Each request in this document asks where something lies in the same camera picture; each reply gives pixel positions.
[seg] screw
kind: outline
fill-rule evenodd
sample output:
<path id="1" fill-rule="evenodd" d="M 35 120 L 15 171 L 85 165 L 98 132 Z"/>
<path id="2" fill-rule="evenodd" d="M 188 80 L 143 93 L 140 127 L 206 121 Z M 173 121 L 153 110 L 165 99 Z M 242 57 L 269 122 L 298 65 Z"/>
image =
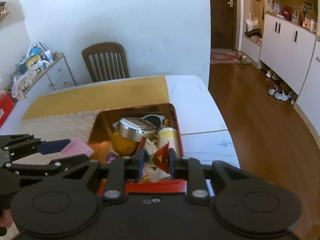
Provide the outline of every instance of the screw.
<path id="1" fill-rule="evenodd" d="M 121 194 L 119 191 L 117 190 L 107 190 L 105 193 L 104 193 L 104 196 L 107 197 L 107 198 L 117 198 L 119 197 Z"/>
<path id="2" fill-rule="evenodd" d="M 209 193 L 203 189 L 197 189 L 192 192 L 192 195 L 196 198 L 204 198 L 207 197 Z"/>
<path id="3" fill-rule="evenodd" d="M 144 199 L 143 203 L 146 204 L 146 205 L 150 205 L 152 202 L 151 202 L 150 199 Z"/>
<path id="4" fill-rule="evenodd" d="M 152 202 L 154 202 L 154 203 L 158 203 L 158 202 L 160 202 L 160 201 L 161 201 L 161 199 L 158 198 L 158 197 L 154 197 L 154 198 L 152 199 Z"/>

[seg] red rug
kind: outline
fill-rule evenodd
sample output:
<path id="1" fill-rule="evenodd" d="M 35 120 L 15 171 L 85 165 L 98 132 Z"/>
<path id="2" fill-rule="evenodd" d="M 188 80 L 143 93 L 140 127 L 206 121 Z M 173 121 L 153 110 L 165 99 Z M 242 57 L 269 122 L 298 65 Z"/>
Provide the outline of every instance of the red rug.
<path id="1" fill-rule="evenodd" d="M 240 63 L 237 54 L 232 50 L 212 49 L 210 54 L 210 64 L 219 63 Z"/>

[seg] brown door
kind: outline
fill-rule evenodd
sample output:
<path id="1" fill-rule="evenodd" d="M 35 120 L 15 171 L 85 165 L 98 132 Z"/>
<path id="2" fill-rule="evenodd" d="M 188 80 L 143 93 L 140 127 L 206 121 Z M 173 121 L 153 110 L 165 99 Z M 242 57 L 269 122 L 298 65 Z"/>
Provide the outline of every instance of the brown door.
<path id="1" fill-rule="evenodd" d="M 210 0 L 212 49 L 235 48 L 236 0 L 233 0 L 233 7 L 228 2 L 230 0 Z"/>

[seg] human hand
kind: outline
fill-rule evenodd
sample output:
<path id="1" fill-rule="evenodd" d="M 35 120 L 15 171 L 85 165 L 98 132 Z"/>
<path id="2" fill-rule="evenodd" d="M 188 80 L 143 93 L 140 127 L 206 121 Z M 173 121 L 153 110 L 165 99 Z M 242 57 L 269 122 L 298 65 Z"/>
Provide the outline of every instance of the human hand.
<path id="1" fill-rule="evenodd" d="M 13 224 L 13 220 L 10 214 L 10 210 L 6 209 L 2 211 L 2 214 L 0 216 L 0 227 L 2 228 L 9 228 L 10 226 L 12 226 Z"/>

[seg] chair backrest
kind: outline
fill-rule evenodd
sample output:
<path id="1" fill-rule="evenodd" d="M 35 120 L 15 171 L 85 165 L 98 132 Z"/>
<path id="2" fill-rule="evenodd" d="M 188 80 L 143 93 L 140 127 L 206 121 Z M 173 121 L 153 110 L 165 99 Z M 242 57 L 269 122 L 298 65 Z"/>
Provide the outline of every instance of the chair backrest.
<path id="1" fill-rule="evenodd" d="M 124 48 L 116 42 L 94 44 L 82 51 L 93 82 L 128 78 Z"/>

